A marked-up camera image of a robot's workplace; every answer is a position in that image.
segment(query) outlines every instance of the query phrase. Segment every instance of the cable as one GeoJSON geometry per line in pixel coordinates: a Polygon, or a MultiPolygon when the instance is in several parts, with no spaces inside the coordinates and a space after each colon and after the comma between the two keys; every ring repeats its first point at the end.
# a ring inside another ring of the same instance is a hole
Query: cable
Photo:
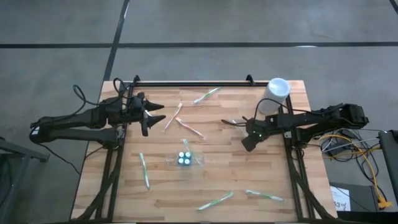
{"type": "Polygon", "coordinates": [[[324,152],[325,149],[327,149],[327,148],[330,146],[330,144],[331,144],[332,141],[333,141],[333,138],[330,138],[329,143],[328,143],[323,149],[322,149],[322,147],[321,147],[321,152],[324,152]]]}
{"type": "MultiPolygon", "coordinates": [[[[299,151],[300,152],[300,158],[304,158],[304,150],[303,149],[301,149],[301,148],[298,148],[298,149],[293,149],[292,150],[292,152],[296,152],[297,153],[297,151],[299,151]]],[[[294,160],[298,160],[299,159],[299,157],[297,156],[297,158],[294,158],[293,156],[292,156],[292,159],[294,159],[294,160]]]]}
{"type": "Polygon", "coordinates": [[[373,152],[373,151],[375,151],[375,150],[380,150],[380,148],[368,149],[367,151],[364,151],[364,152],[347,152],[347,153],[340,153],[340,154],[337,154],[337,155],[335,155],[335,156],[324,157],[324,159],[334,159],[334,158],[336,158],[336,157],[345,156],[345,155],[354,155],[354,154],[360,154],[360,156],[358,156],[358,157],[361,157],[361,156],[363,156],[365,153],[367,153],[367,152],[373,152]]]}
{"type": "Polygon", "coordinates": [[[384,131],[384,130],[379,130],[379,129],[368,129],[368,128],[361,128],[360,130],[362,130],[362,131],[384,131]]]}
{"type": "MultiPolygon", "coordinates": [[[[357,150],[360,151],[360,152],[363,152],[363,151],[356,145],[357,142],[352,142],[352,140],[350,140],[349,138],[346,138],[346,137],[344,137],[344,136],[340,136],[340,135],[334,134],[334,135],[322,136],[320,139],[327,138],[327,137],[329,137],[329,136],[345,139],[345,140],[351,142],[352,145],[355,147],[355,149],[357,149],[357,150]]],[[[378,197],[378,199],[379,199],[380,202],[382,202],[382,203],[383,203],[383,202],[386,202],[385,198],[384,198],[384,197],[381,197],[381,194],[380,194],[380,192],[379,192],[379,187],[377,186],[377,179],[376,179],[375,171],[374,171],[374,169],[373,169],[372,164],[369,162],[369,159],[366,157],[365,153],[363,154],[363,157],[365,158],[365,160],[366,160],[366,162],[368,163],[369,168],[370,168],[370,170],[371,170],[372,177],[373,177],[373,182],[372,182],[372,183],[373,183],[374,186],[375,186],[376,193],[377,193],[377,197],[378,197]]]]}
{"type": "Polygon", "coordinates": [[[3,203],[6,201],[8,195],[10,194],[11,187],[12,187],[11,165],[10,165],[10,162],[8,161],[8,159],[7,159],[7,168],[8,168],[8,174],[9,174],[10,186],[8,187],[7,193],[5,194],[4,198],[0,202],[0,208],[2,207],[3,203]]]}
{"type": "Polygon", "coordinates": [[[49,147],[47,147],[47,146],[45,146],[45,145],[43,145],[43,144],[40,144],[40,143],[35,143],[35,144],[36,144],[36,145],[39,145],[39,146],[42,146],[42,147],[44,147],[44,148],[46,148],[46,150],[48,150],[49,152],[51,152],[51,154],[55,155],[55,157],[59,158],[59,159],[62,160],[63,162],[66,162],[67,164],[71,165],[71,166],[74,168],[74,170],[76,171],[76,173],[77,173],[78,175],[80,175],[80,172],[77,170],[77,168],[75,167],[75,165],[73,165],[71,162],[67,161],[66,159],[64,159],[64,158],[62,158],[61,156],[59,156],[57,153],[53,152],[53,150],[51,150],[49,147]]]}
{"type": "Polygon", "coordinates": [[[87,155],[85,156],[85,159],[87,159],[87,157],[91,156],[93,153],[99,151],[99,150],[102,149],[102,148],[104,148],[104,146],[101,146],[101,147],[95,149],[94,151],[90,152],[89,154],[87,154],[87,155]]]}
{"type": "MultiPolygon", "coordinates": [[[[358,131],[358,132],[354,131],[354,132],[357,134],[357,138],[358,138],[358,139],[362,139],[362,136],[361,136],[361,134],[359,133],[359,131],[358,131]]],[[[363,145],[365,145],[366,147],[374,148],[375,146],[380,145],[380,143],[376,143],[376,144],[374,144],[373,146],[369,146],[368,143],[364,142],[363,145]]],[[[374,158],[374,156],[373,156],[373,154],[372,154],[371,152],[370,152],[370,155],[371,155],[371,157],[372,157],[372,159],[373,159],[373,163],[374,163],[374,165],[376,166],[376,169],[377,169],[377,171],[376,171],[376,177],[377,177],[377,175],[379,174],[379,166],[377,165],[377,162],[376,162],[376,160],[375,160],[375,158],[374,158]]],[[[358,166],[359,166],[359,169],[361,170],[361,172],[362,172],[363,175],[365,176],[365,178],[367,178],[368,181],[370,181],[372,184],[374,184],[374,182],[372,181],[372,178],[369,177],[369,176],[367,175],[367,173],[365,172],[364,163],[365,163],[366,161],[365,161],[365,160],[362,161],[361,164],[359,164],[359,161],[358,161],[358,160],[356,160],[356,162],[357,162],[357,164],[358,164],[358,166]]],[[[377,185],[377,187],[378,187],[378,189],[380,190],[380,192],[382,193],[382,195],[383,195],[383,197],[384,197],[384,200],[385,200],[386,202],[388,202],[388,199],[387,199],[387,197],[386,197],[384,191],[380,188],[380,186],[377,185]]]]}
{"type": "Polygon", "coordinates": [[[76,96],[77,96],[79,99],[81,99],[83,102],[85,102],[85,103],[87,103],[87,104],[89,104],[89,105],[93,105],[93,106],[101,106],[101,105],[110,105],[110,104],[112,104],[112,103],[117,102],[118,100],[120,100],[120,99],[123,97],[125,91],[127,90],[127,87],[124,85],[124,82],[123,82],[122,80],[120,80],[119,78],[115,78],[115,79],[113,80],[113,87],[114,87],[114,89],[116,90],[116,92],[118,93],[118,97],[117,97],[115,100],[110,101],[110,102],[107,102],[107,103],[93,103],[93,102],[88,101],[88,100],[86,99],[85,94],[83,93],[83,90],[81,90],[81,88],[80,88],[78,85],[73,85],[73,91],[75,92],[76,96]],[[116,88],[116,81],[117,81],[117,80],[119,80],[119,81],[121,82],[121,85],[123,86],[123,90],[122,90],[122,91],[119,91],[119,90],[116,88]]]}
{"type": "Polygon", "coordinates": [[[357,205],[359,205],[361,208],[365,209],[367,212],[371,212],[369,209],[365,208],[364,206],[362,206],[360,203],[358,203],[357,201],[355,201],[351,196],[349,196],[348,194],[344,193],[342,190],[340,190],[340,188],[336,187],[334,184],[329,183],[332,187],[335,187],[337,190],[339,190],[341,193],[345,194],[346,196],[349,197],[349,199],[351,199],[353,202],[355,202],[357,205]]]}
{"type": "Polygon", "coordinates": [[[259,109],[260,103],[263,102],[264,100],[270,100],[270,101],[272,101],[272,102],[274,102],[274,103],[277,103],[277,104],[279,104],[280,106],[282,106],[282,107],[284,107],[284,108],[286,108],[286,109],[288,109],[288,110],[290,110],[290,111],[301,111],[301,112],[306,112],[306,113],[310,113],[310,114],[314,114],[314,115],[320,115],[320,114],[314,113],[314,112],[312,112],[312,111],[299,110],[299,109],[292,109],[292,108],[289,108],[289,107],[283,105],[282,103],[279,103],[279,102],[276,101],[276,100],[273,100],[273,99],[270,99],[270,98],[263,98],[263,99],[261,99],[261,100],[257,103],[256,110],[255,110],[255,112],[254,112],[254,119],[256,119],[257,110],[259,109]]]}
{"type": "Polygon", "coordinates": [[[237,127],[245,127],[246,126],[246,122],[240,122],[240,123],[236,123],[235,124],[235,123],[231,123],[229,121],[226,121],[224,119],[222,119],[221,122],[223,122],[224,124],[228,124],[228,125],[231,125],[231,126],[237,126],[237,127]]]}
{"type": "Polygon", "coordinates": [[[333,148],[331,148],[331,149],[325,150],[325,151],[323,151],[323,152],[329,152],[329,151],[332,151],[332,150],[335,150],[335,149],[339,149],[339,148],[341,148],[341,147],[350,146],[350,145],[353,145],[353,144],[357,144],[357,143],[361,143],[361,142],[366,142],[366,141],[373,141],[373,140],[378,140],[378,138],[365,139],[365,140],[356,141],[356,142],[352,142],[351,140],[348,140],[348,141],[350,141],[349,144],[344,144],[344,145],[336,146],[336,147],[333,147],[333,148]]]}

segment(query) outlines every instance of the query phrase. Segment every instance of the black metal frame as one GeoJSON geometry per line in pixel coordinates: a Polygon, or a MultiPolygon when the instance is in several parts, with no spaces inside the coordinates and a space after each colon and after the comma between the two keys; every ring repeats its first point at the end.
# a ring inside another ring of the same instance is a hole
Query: black metal frame
{"type": "Polygon", "coordinates": [[[3,138],[0,138],[0,149],[8,152],[8,154],[1,154],[0,157],[16,156],[21,159],[21,164],[16,172],[14,180],[12,181],[12,183],[10,183],[11,189],[8,195],[5,195],[6,198],[2,205],[3,209],[1,209],[0,212],[0,223],[9,223],[10,214],[14,209],[17,193],[19,188],[21,187],[23,177],[25,176],[25,173],[27,171],[27,166],[29,164],[29,161],[32,158],[34,158],[38,159],[40,162],[47,162],[49,160],[49,154],[36,152],[31,149],[18,146],[11,142],[5,141],[3,138]]]}
{"type": "MultiPolygon", "coordinates": [[[[127,97],[131,97],[133,92],[133,88],[129,88],[129,91],[127,93],[127,97]]],[[[103,171],[103,177],[101,180],[101,187],[99,189],[98,194],[96,195],[95,199],[93,200],[93,203],[86,209],[85,212],[89,211],[87,215],[80,216],[76,220],[70,220],[69,223],[109,223],[112,222],[113,219],[113,213],[114,213],[114,205],[116,203],[116,193],[118,191],[118,184],[119,184],[119,176],[120,176],[120,170],[121,170],[121,162],[123,158],[123,151],[124,151],[124,141],[126,140],[126,132],[127,132],[127,127],[128,123],[125,123],[122,125],[121,132],[123,135],[121,136],[121,145],[116,148],[116,149],[108,149],[106,153],[106,159],[104,163],[104,171],[103,171]],[[112,162],[112,156],[114,151],[116,151],[116,161],[114,164],[113,169],[111,169],[111,162],[112,162]],[[102,212],[103,212],[103,205],[104,205],[104,198],[106,193],[108,192],[109,188],[111,188],[111,195],[110,195],[110,200],[109,200],[109,207],[108,207],[108,212],[106,215],[106,218],[102,217],[102,212]],[[90,217],[95,211],[95,218],[93,220],[90,220],[90,217]]]]}

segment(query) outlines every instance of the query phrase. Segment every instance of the white paper cup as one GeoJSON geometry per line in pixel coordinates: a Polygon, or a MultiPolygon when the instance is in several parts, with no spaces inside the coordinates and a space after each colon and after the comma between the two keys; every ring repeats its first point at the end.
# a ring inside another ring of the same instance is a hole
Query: white paper cup
{"type": "MultiPolygon", "coordinates": [[[[290,85],[286,80],[283,78],[273,78],[269,81],[262,99],[269,98],[276,102],[283,103],[289,93],[290,85]]],[[[280,105],[271,100],[264,100],[259,105],[259,111],[264,115],[270,115],[275,112],[279,106],[280,105]]]]}

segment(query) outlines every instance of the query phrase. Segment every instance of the butcher block tabletop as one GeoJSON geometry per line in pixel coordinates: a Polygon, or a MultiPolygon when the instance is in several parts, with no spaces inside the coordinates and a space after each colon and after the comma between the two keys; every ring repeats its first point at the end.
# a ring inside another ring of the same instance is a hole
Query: butcher block tabletop
{"type": "MultiPolygon", "coordinates": [[[[309,110],[304,82],[289,81],[293,108],[309,110]]],[[[139,123],[132,123],[126,132],[121,173],[118,184],[114,222],[294,222],[297,216],[287,167],[282,135],[271,136],[247,152],[241,140],[243,134],[221,119],[252,118],[265,87],[223,87],[207,99],[194,105],[193,101],[214,87],[135,87],[146,98],[165,107],[151,112],[166,118],[141,134],[139,123]],[[184,123],[206,138],[172,121],[178,104],[183,106],[178,116],[184,123]],[[166,162],[167,155],[185,151],[182,139],[187,139],[194,153],[204,155],[204,166],[178,169],[166,162]],[[139,153],[144,154],[150,190],[147,190],[139,153]],[[255,190],[275,195],[284,202],[255,195],[255,190]],[[198,207],[219,199],[228,192],[234,195],[223,202],[197,211],[198,207]]],[[[100,100],[116,96],[112,82],[104,82],[100,100]]],[[[257,119],[263,119],[260,113],[257,119]]],[[[100,145],[89,143],[87,154],[100,145]]],[[[326,210],[336,217],[328,177],[318,147],[305,150],[305,167],[311,191],[326,210]]],[[[106,150],[88,157],[73,205],[72,217],[81,215],[98,193],[103,176],[106,150]]],[[[103,216],[108,210],[110,190],[105,198],[103,216]]],[[[303,193],[300,193],[304,205],[303,193]]]]}

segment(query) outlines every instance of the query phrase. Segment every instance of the concrete floor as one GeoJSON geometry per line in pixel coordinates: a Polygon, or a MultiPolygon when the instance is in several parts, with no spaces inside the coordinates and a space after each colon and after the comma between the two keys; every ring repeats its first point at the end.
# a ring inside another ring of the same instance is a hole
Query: concrete floor
{"type": "MultiPolygon", "coordinates": [[[[111,43],[123,0],[0,0],[0,44],[111,43]]],[[[128,42],[364,42],[398,41],[398,15],[388,0],[132,0],[121,36],[128,42]]],[[[98,99],[110,49],[0,49],[0,136],[38,151],[29,124],[73,112],[98,99]]],[[[111,78],[305,81],[311,107],[363,106],[367,128],[397,129],[396,47],[119,49],[111,78]]],[[[364,138],[376,133],[362,131],[364,138]]],[[[54,141],[55,152],[81,167],[86,142],[54,141]]],[[[377,178],[388,211],[398,211],[382,152],[377,178]]],[[[326,161],[332,182],[370,185],[355,162],[326,161]]],[[[50,157],[34,161],[14,223],[68,220],[78,182],[73,169],[50,157]]]]}

